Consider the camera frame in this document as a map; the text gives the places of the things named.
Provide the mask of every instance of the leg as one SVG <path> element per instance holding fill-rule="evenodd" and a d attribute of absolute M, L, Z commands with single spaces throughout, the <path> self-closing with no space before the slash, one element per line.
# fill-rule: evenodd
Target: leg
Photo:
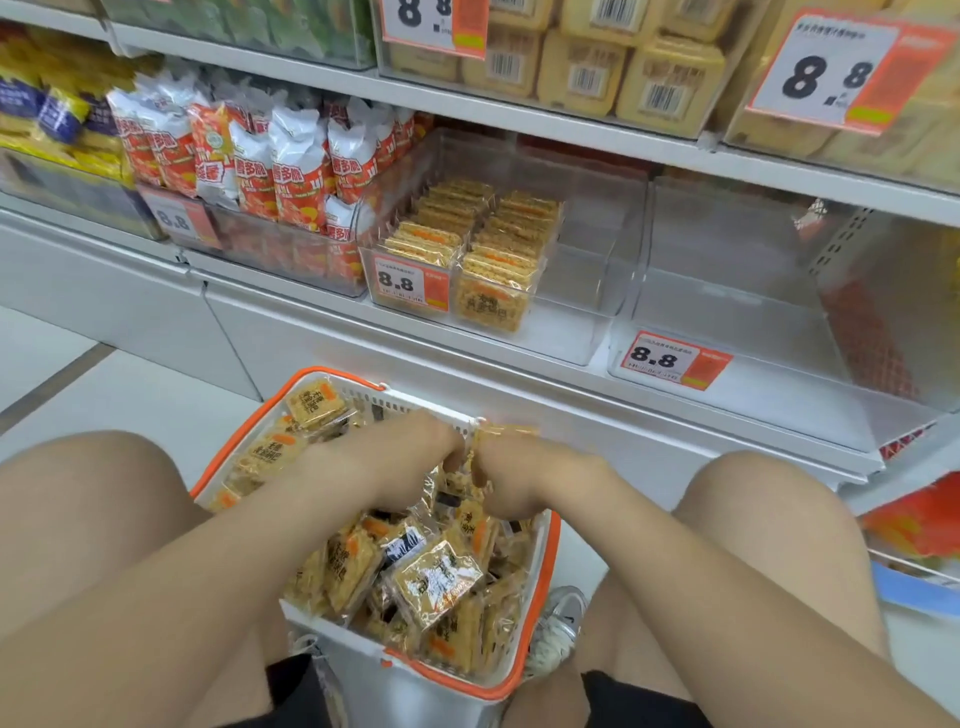
<path fill-rule="evenodd" d="M 889 658 L 863 538 L 829 488 L 789 463 L 737 452 L 697 473 L 675 515 Z M 524 686 L 504 725 L 583 728 L 588 703 L 580 675 L 591 670 L 690 699 L 624 588 L 608 574 L 589 605 L 571 659 L 539 684 Z"/>
<path fill-rule="evenodd" d="M 137 435 L 93 432 L 16 455 L 0 465 L 0 640 L 205 518 L 170 458 Z M 282 619 L 274 609 L 237 645 L 188 726 L 271 709 L 264 656 L 286 655 Z"/>

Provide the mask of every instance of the plastic wrapper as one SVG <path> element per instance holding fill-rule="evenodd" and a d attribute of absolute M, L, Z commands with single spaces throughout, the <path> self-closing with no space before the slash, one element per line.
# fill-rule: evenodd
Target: plastic wrapper
<path fill-rule="evenodd" d="M 339 532 L 327 542 L 324 587 L 330 609 L 344 622 L 349 622 L 363 603 L 382 558 L 363 528 L 354 528 L 346 535 Z"/>
<path fill-rule="evenodd" d="M 355 203 L 363 189 L 376 176 L 376 134 L 373 127 L 358 124 L 349 129 L 335 119 L 327 127 L 337 195 L 346 203 Z"/>
<path fill-rule="evenodd" d="M 270 138 L 246 132 L 230 122 L 240 210 L 264 220 L 277 220 L 274 163 Z"/>
<path fill-rule="evenodd" d="M 328 378 L 307 382 L 286 397 L 297 423 L 305 429 L 316 429 L 347 412 L 347 404 Z"/>
<path fill-rule="evenodd" d="M 269 137 L 280 220 L 305 230 L 322 231 L 332 167 L 320 113 L 315 109 L 274 109 Z"/>
<path fill-rule="evenodd" d="M 426 656 L 461 674 L 469 674 L 478 660 L 484 605 L 467 596 L 425 635 Z"/>
<path fill-rule="evenodd" d="M 484 576 L 460 536 L 447 529 L 416 554 L 401 559 L 385 583 L 403 618 L 419 630 L 432 627 Z"/>
<path fill-rule="evenodd" d="M 107 101 L 113 112 L 113 121 L 120 133 L 120 142 L 130 162 L 133 176 L 140 182 L 162 187 L 160 165 L 156 161 L 150 137 L 140 123 L 139 114 L 144 108 L 142 102 L 136 96 L 119 88 L 107 94 Z"/>
<path fill-rule="evenodd" d="M 237 207 L 237 179 L 229 112 L 198 91 L 187 108 L 197 156 L 197 194 L 212 205 Z"/>
<path fill-rule="evenodd" d="M 196 197 L 196 150 L 189 117 L 177 108 L 143 109 L 140 120 L 160 165 L 164 185 L 186 197 Z"/>

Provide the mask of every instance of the price label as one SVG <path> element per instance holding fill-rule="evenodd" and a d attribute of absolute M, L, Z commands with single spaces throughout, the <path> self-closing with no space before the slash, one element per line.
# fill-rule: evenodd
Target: price label
<path fill-rule="evenodd" d="M 407 303 L 448 311 L 450 274 L 389 255 L 375 255 L 376 290 Z"/>
<path fill-rule="evenodd" d="M 732 360 L 728 353 L 641 331 L 620 367 L 703 391 Z"/>
<path fill-rule="evenodd" d="M 489 0 L 380 0 L 383 39 L 455 56 L 487 55 Z"/>
<path fill-rule="evenodd" d="M 221 247 L 203 203 L 143 185 L 138 189 L 156 221 L 168 235 L 196 240 L 213 248 Z"/>
<path fill-rule="evenodd" d="M 882 134 L 957 35 L 896 19 L 800 12 L 747 109 Z"/>

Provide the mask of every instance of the packaged cracker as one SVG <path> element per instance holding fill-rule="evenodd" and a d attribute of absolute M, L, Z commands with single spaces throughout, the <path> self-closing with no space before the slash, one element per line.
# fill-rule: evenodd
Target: packaged cracker
<path fill-rule="evenodd" d="M 476 651 L 481 647 L 478 635 L 483 626 L 483 603 L 467 596 L 425 635 L 426 655 L 455 672 L 473 672 Z"/>
<path fill-rule="evenodd" d="M 197 196 L 197 161 L 190 119 L 182 109 L 143 109 L 140 122 L 160 165 L 165 186 L 187 197 Z"/>
<path fill-rule="evenodd" d="M 296 460 L 306 446 L 306 438 L 275 427 L 255 440 L 234 468 L 253 478 L 266 480 Z"/>
<path fill-rule="evenodd" d="M 248 133 L 236 121 L 231 121 L 230 141 L 233 143 L 240 209 L 264 220 L 277 220 L 270 137 Z"/>
<path fill-rule="evenodd" d="M 394 163 L 396 157 L 393 108 L 371 107 L 363 99 L 351 96 L 347 103 L 347 116 L 351 126 L 363 124 L 373 130 L 376 135 L 376 172 L 383 172 Z"/>
<path fill-rule="evenodd" d="M 349 621 L 379 571 L 380 549 L 363 528 L 335 534 L 326 545 L 324 586 L 333 613 Z"/>
<path fill-rule="evenodd" d="M 324 190 L 329 157 L 315 109 L 274 109 L 269 137 L 279 218 L 309 231 L 325 226 Z"/>
<path fill-rule="evenodd" d="M 346 203 L 355 203 L 377 172 L 373 129 L 366 124 L 347 129 L 330 119 L 326 133 L 337 178 L 337 196 Z"/>
<path fill-rule="evenodd" d="M 197 91 L 187 114 L 197 158 L 197 194 L 213 205 L 236 209 L 237 180 L 227 107 Z"/>
<path fill-rule="evenodd" d="M 347 411 L 347 403 L 326 377 L 302 384 L 284 400 L 294 419 L 304 429 L 316 429 Z"/>
<path fill-rule="evenodd" d="M 163 177 L 160 175 L 160 165 L 151 148 L 150 137 L 140 123 L 140 112 L 145 109 L 143 103 L 133 94 L 119 88 L 108 92 L 107 101 L 113 112 L 113 121 L 117 125 L 117 132 L 120 133 L 124 152 L 130 161 L 133 176 L 139 182 L 162 187 Z"/>
<path fill-rule="evenodd" d="M 483 578 L 458 528 L 447 529 L 388 570 L 385 583 L 406 621 L 427 630 Z"/>

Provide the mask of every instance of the yellow snack box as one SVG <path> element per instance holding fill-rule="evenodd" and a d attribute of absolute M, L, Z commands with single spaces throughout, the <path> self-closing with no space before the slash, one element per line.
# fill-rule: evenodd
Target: yellow snack box
<path fill-rule="evenodd" d="M 715 46 L 655 36 L 630 61 L 615 114 L 644 127 L 695 137 L 723 82 L 726 63 Z"/>
<path fill-rule="evenodd" d="M 487 57 L 464 58 L 461 71 L 471 88 L 526 98 L 534 92 L 542 35 L 534 31 L 491 25 L 487 32 Z"/>

